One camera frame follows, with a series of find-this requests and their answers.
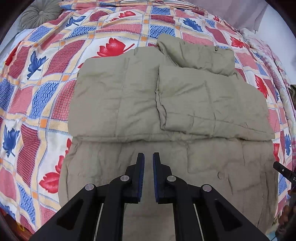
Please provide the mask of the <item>olive green puffer jacket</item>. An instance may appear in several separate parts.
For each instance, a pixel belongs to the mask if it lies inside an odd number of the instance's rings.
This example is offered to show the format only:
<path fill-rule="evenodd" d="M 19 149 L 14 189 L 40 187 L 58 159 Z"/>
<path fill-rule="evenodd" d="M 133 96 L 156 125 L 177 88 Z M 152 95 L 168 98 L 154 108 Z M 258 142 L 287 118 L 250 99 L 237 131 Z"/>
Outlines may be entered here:
<path fill-rule="evenodd" d="M 154 198 L 155 152 L 189 184 L 212 185 L 260 231 L 273 222 L 274 131 L 264 95 L 235 70 L 232 50 L 161 34 L 154 47 L 89 58 L 77 74 L 68 128 L 61 205 L 144 154 L 142 200 L 126 208 L 124 240 L 175 239 L 172 206 Z"/>

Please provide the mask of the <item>grey curtain right panel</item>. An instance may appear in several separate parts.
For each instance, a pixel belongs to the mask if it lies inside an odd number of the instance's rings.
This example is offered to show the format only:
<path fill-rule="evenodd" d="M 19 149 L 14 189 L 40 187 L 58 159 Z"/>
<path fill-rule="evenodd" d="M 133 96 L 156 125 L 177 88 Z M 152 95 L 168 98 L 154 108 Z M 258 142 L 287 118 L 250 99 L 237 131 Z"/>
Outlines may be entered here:
<path fill-rule="evenodd" d="M 192 0 L 190 3 L 223 18 L 234 28 L 259 29 L 268 6 L 264 0 Z"/>

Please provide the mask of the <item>pink floral folded quilt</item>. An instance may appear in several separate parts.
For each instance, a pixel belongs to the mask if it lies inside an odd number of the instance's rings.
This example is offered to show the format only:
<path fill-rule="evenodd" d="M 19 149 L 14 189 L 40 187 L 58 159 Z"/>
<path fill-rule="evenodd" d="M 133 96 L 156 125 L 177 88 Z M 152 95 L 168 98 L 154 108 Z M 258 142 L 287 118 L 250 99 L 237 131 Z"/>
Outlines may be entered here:
<path fill-rule="evenodd" d="M 256 37 L 255 33 L 243 28 L 239 30 L 243 38 L 252 49 L 260 56 L 260 59 L 267 67 L 274 85 L 280 95 L 283 108 L 287 114 L 287 122 L 290 129 L 292 146 L 295 147 L 295 88 L 290 80 L 278 56 L 271 50 L 269 45 Z"/>

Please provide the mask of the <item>round grey-green pleated cushion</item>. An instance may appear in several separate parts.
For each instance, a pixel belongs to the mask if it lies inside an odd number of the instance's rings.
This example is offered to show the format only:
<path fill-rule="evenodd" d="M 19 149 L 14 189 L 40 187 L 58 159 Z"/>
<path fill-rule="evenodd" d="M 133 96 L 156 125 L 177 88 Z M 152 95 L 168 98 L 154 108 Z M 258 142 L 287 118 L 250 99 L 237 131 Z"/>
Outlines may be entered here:
<path fill-rule="evenodd" d="M 55 20 L 59 17 L 62 9 L 59 6 L 59 0 L 36 0 L 31 3 L 22 13 L 18 29 L 37 28 L 40 25 Z"/>

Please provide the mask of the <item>leaf patterned patchwork bedspread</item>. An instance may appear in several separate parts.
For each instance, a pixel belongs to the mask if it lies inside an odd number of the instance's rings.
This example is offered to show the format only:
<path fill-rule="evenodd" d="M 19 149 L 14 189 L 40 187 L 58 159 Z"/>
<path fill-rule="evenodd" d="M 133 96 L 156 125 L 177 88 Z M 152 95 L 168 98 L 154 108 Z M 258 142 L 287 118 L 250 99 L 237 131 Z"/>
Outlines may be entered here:
<path fill-rule="evenodd" d="M 275 138 L 273 155 L 295 168 L 287 114 L 273 79 L 240 31 L 186 1 L 61 1 L 62 13 L 19 40 L 1 61 L 1 210 L 35 232 L 60 208 L 58 181 L 69 152 L 70 100 L 90 57 L 154 46 L 166 33 L 234 51 L 235 68 L 260 90 Z"/>

